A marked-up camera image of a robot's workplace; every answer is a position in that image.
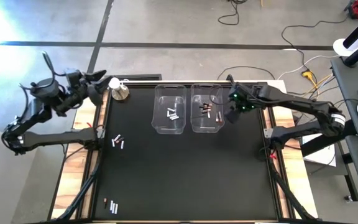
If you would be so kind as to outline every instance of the wooden table frame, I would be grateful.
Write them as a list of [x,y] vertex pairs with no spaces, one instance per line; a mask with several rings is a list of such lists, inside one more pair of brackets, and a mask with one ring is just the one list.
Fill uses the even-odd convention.
[[[128,83],[188,83],[188,82],[198,82],[198,83],[208,83],[208,82],[220,82],[227,83],[227,81],[128,81]],[[286,92],[284,82],[282,80],[242,80],[238,82],[267,82],[270,86],[274,86],[280,89],[282,92]],[[109,97],[109,91],[106,91],[103,94],[104,104],[96,108],[95,105],[90,102],[89,99],[84,100],[83,105],[76,112],[73,129],[83,129],[88,128],[89,124],[93,126],[102,125],[105,122],[107,101]],[[269,110],[264,110],[265,124],[266,127],[273,126],[284,126],[291,127],[294,126],[292,112],[287,108],[274,107]],[[287,142],[287,145],[293,147],[300,147],[299,142],[291,139]],[[80,148],[79,144],[69,144],[67,154],[72,153],[73,151]],[[309,179],[306,173],[305,163],[303,162],[303,156],[300,150],[292,149],[285,147],[281,152],[282,153],[282,162],[279,159],[275,160],[275,167],[282,175],[283,179],[288,181],[288,185],[298,199],[298,201],[306,208],[309,214],[314,217],[317,217],[316,207],[314,205],[313,194],[310,189]],[[90,172],[93,171],[94,165],[96,163],[96,158],[98,156],[98,151],[87,151],[82,149],[77,152],[75,155],[69,158],[63,165],[60,178],[57,184],[57,189],[55,191],[55,197],[52,202],[49,218],[59,217],[71,204],[83,182],[88,178]],[[73,214],[71,218],[88,218],[90,215],[90,205],[91,205],[91,196],[93,193],[93,186],[87,191],[83,203],[77,209],[82,212],[79,214],[77,211]],[[287,203],[288,200],[285,198],[285,195],[281,188],[277,184],[278,194],[280,197],[280,205],[282,209],[282,217],[289,218],[292,209],[288,209]],[[300,218],[299,214],[295,212],[295,217]]]

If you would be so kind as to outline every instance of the clear plastic bin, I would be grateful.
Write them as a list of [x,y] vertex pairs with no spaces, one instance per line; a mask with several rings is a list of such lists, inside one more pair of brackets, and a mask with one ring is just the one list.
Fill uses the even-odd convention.
[[[196,133],[216,133],[224,126],[222,86],[217,84],[194,84],[191,86],[191,127]],[[202,113],[204,103],[212,103],[208,114]],[[216,122],[216,115],[221,113],[221,122]]]
[[[167,117],[168,108],[174,109],[178,119]],[[186,87],[158,85],[155,87],[152,126],[159,134],[181,134],[186,126]]]

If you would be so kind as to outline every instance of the concrete floor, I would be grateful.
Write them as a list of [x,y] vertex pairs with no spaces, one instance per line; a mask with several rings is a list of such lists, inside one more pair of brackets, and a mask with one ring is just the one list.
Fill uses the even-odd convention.
[[[346,17],[342,10],[347,2],[268,0],[261,8],[259,1],[250,0],[239,6],[240,24],[224,26],[216,19],[232,13],[232,7],[223,0],[115,0],[103,42],[286,45],[280,37],[285,26],[313,25],[319,20],[341,21]],[[47,47],[42,42],[96,42],[107,4],[108,0],[0,1],[0,41],[33,41],[38,45],[0,46],[0,131],[24,107],[24,97],[17,83],[28,85],[49,77],[41,50],[49,53],[58,71],[66,67],[87,70],[93,47]],[[329,46],[334,40],[346,37],[357,25],[358,21],[347,20],[342,24],[320,24],[314,29],[288,29],[285,37],[296,45]],[[331,56],[334,52],[305,51],[306,59],[316,55]],[[225,68],[237,65],[262,67],[277,78],[283,72],[298,68],[301,59],[299,52],[292,50],[102,47],[94,69],[107,69],[109,74],[161,73],[164,80],[214,80]],[[308,66],[318,80],[331,73],[329,59],[319,58]],[[270,79],[266,73],[249,68],[237,68],[226,74],[229,73],[236,79]],[[285,75],[283,79],[287,91],[303,92],[310,88],[310,83],[299,73]],[[324,89],[336,85],[333,81]],[[320,100],[333,102],[341,99],[339,89],[320,96]],[[74,115],[71,111],[67,118],[54,117],[32,130],[64,132],[71,128]],[[18,192],[20,198],[13,203],[17,204],[13,217],[6,217],[12,223],[39,222],[47,218],[62,149],[60,146],[40,148],[26,156],[29,165],[21,178],[27,180]],[[320,218],[358,223],[358,202],[347,204],[342,200],[349,193],[343,177],[312,176],[310,182]]]

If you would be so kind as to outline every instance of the small cylindrical object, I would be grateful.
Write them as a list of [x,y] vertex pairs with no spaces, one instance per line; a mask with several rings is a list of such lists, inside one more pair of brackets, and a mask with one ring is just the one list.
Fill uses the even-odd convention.
[[117,141],[117,139],[119,139],[121,137],[121,135],[117,135],[117,137],[114,139],[114,141]]
[[117,141],[116,141],[116,143],[119,143],[119,142],[121,142],[121,141],[123,141],[124,140],[124,137],[121,137],[121,138],[119,138]]
[[219,122],[223,122],[223,119],[222,119],[222,114],[221,114],[221,112],[220,112],[220,111],[218,112],[218,116],[219,116]]

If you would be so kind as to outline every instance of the gray floor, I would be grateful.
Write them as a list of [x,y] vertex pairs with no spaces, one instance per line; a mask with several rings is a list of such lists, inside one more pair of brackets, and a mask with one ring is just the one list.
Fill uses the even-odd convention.
[[[280,37],[285,26],[313,25],[319,20],[341,21],[348,0],[265,0],[239,6],[240,24],[224,26],[216,19],[232,13],[223,0],[115,0],[109,15],[103,42],[210,43],[247,45],[286,45]],[[10,0],[0,1],[0,41],[95,42],[108,0]],[[331,45],[346,37],[358,21],[320,24],[314,29],[288,29],[285,37],[296,45]],[[93,47],[0,46],[0,131],[24,107],[21,82],[47,78],[41,50],[46,50],[55,68],[87,70]],[[334,55],[332,51],[305,51],[305,58]],[[249,65],[281,73],[301,65],[299,52],[292,50],[223,49],[100,49],[95,70],[109,74],[161,73],[164,80],[214,80],[227,67]],[[318,80],[331,73],[329,59],[319,58],[308,64]],[[269,79],[265,72],[237,68],[225,73],[236,79]],[[283,77],[287,91],[304,92],[311,87],[299,73]],[[324,89],[336,86],[336,81]],[[341,100],[338,89],[320,96],[320,100]],[[59,133],[72,126],[75,111],[67,118],[54,117],[32,130]],[[55,190],[62,149],[40,148],[27,156],[28,165],[21,175],[27,179],[16,204],[13,223],[38,222],[47,218]],[[358,223],[358,202],[345,203],[349,192],[343,177],[310,177],[319,217],[323,220]]]

